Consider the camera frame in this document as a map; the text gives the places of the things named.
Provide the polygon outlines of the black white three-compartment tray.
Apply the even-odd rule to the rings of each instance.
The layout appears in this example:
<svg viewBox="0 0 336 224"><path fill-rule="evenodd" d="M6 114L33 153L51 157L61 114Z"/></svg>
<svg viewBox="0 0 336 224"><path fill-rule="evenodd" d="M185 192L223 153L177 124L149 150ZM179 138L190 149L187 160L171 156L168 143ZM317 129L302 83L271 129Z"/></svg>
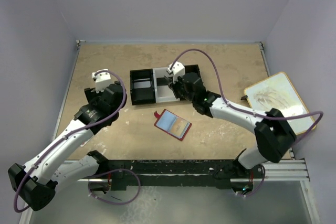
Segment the black white three-compartment tray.
<svg viewBox="0 0 336 224"><path fill-rule="evenodd" d="M183 101L169 88L173 75L168 67L130 71L130 96L132 105L147 105Z"/></svg>

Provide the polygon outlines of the red leather card holder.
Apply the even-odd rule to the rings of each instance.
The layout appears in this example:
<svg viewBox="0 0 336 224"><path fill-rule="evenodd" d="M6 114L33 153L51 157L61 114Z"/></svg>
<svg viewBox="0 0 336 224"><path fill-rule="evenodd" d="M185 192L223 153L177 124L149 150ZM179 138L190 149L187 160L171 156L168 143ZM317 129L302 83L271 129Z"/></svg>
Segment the red leather card holder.
<svg viewBox="0 0 336 224"><path fill-rule="evenodd" d="M192 123L188 121L189 125L184 130L183 135L181 135L181 137L177 137L177 136L170 133L170 128L177 118L182 118L182 117L172 113L171 111L169 111L167 109L164 109L160 114L157 111L155 111L154 116L156 118L154 126L157 127L158 129L162 130L163 132L167 133L168 135L174 137L175 139L177 139L179 141L184 140L186 134L189 132L189 130L192 126Z"/></svg>

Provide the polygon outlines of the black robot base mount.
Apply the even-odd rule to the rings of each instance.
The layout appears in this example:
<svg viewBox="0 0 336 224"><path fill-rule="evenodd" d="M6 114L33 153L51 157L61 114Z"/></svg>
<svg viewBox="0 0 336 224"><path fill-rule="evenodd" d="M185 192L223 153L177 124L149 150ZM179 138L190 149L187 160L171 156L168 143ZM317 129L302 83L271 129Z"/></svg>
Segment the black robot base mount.
<svg viewBox="0 0 336 224"><path fill-rule="evenodd" d="M251 191L253 180L265 176L262 165L245 169L237 159L112 160L98 151L91 151L88 156L99 164L93 177L109 179L112 191L137 185Z"/></svg>

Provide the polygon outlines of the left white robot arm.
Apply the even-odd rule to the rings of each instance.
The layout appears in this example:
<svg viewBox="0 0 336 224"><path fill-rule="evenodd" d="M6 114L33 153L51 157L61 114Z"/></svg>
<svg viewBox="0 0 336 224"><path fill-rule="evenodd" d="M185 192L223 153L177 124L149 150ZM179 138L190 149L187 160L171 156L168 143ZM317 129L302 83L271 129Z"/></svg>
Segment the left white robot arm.
<svg viewBox="0 0 336 224"><path fill-rule="evenodd" d="M24 165L13 164L8 169L11 187L15 191L14 210L21 213L17 200L21 198L34 211L47 206L56 194L61 175L57 169L85 141L102 128L110 126L125 106L127 92L123 84L113 83L100 93L85 89L91 97L70 121L66 129L37 156Z"/></svg>

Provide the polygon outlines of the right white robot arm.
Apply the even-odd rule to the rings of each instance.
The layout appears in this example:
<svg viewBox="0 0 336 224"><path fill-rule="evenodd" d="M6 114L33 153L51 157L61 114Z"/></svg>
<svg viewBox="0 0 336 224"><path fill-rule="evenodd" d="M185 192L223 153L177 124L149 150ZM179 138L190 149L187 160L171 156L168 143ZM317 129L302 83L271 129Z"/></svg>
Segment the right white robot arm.
<svg viewBox="0 0 336 224"><path fill-rule="evenodd" d="M189 101L199 114L234 123L254 133L256 147L242 151L233 166L238 177L246 177L253 167L264 162L278 163L297 139L278 109L260 111L259 117L257 111L224 101L219 94L206 90L194 72L172 77L169 88L176 98Z"/></svg>

